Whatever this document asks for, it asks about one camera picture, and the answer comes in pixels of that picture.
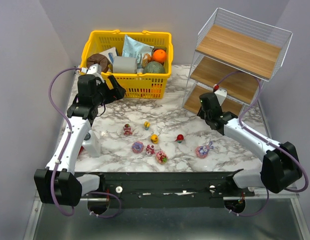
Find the purple bunny pink cake figure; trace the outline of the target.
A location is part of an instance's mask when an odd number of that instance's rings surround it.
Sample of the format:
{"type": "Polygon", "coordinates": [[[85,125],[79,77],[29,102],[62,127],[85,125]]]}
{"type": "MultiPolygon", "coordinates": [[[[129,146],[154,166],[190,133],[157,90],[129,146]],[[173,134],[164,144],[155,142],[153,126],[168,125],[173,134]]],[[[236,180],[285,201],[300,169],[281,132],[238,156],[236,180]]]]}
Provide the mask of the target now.
{"type": "Polygon", "coordinates": [[[144,144],[140,141],[136,141],[132,144],[132,147],[131,147],[132,151],[136,154],[139,154],[143,151],[144,149],[144,144]]]}

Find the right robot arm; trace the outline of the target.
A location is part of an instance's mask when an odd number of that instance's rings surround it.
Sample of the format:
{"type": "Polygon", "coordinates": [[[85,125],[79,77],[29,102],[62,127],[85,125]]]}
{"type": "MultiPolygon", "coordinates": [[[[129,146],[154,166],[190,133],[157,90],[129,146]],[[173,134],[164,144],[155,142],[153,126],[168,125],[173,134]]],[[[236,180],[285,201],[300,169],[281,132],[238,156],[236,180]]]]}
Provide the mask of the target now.
{"type": "Polygon", "coordinates": [[[215,92],[201,94],[199,101],[198,116],[212,130],[237,141],[262,162],[261,169],[242,169],[233,174],[231,180],[239,189],[266,188],[277,194],[303,176],[293,144],[269,139],[241,122],[237,115],[223,112],[215,92]]]}

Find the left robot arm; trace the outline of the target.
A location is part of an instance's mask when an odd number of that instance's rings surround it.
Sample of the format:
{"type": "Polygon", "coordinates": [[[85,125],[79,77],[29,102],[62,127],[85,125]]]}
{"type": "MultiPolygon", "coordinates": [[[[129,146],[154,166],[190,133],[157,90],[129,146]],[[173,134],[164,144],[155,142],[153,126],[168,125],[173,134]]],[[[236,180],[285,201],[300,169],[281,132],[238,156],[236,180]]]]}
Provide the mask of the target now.
{"type": "Polygon", "coordinates": [[[109,88],[100,76],[81,75],[78,93],[62,116],[67,122],[62,139],[44,169],[37,169],[34,181],[42,203],[75,207],[81,197],[100,187],[100,176],[84,174],[75,177],[75,165],[86,135],[89,133],[99,106],[105,106],[125,96],[125,89],[113,75],[108,76],[109,88]]]}

